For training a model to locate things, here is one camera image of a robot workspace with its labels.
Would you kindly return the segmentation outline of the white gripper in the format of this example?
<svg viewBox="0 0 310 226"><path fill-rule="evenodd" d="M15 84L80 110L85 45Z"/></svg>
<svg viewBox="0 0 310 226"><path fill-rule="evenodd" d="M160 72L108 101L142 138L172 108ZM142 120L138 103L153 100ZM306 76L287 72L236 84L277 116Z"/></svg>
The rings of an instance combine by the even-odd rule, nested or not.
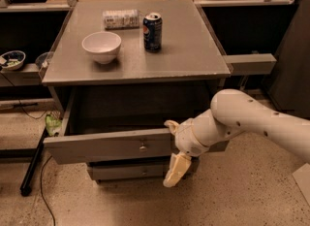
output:
<svg viewBox="0 0 310 226"><path fill-rule="evenodd" d="M175 187L184 177L192 164L192 157L198 157L209 150L208 146L202 145L193 131L193 119L189 118L179 124L174 120L166 120L164 125L174 135L175 146L181 151L173 153L170 157L169 170L163 181L167 188Z"/></svg>

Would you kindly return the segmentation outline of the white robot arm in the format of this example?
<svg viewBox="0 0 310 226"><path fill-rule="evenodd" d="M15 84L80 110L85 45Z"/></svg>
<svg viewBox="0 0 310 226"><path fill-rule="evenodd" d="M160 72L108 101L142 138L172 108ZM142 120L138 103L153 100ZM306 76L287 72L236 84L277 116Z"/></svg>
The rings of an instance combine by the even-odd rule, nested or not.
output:
<svg viewBox="0 0 310 226"><path fill-rule="evenodd" d="M207 111L181 123L167 120L165 125L178 149L170 158L166 187L180 182L194 157L242 132L265 136L310 163L310 121L272 110L240 90L223 89L213 96Z"/></svg>

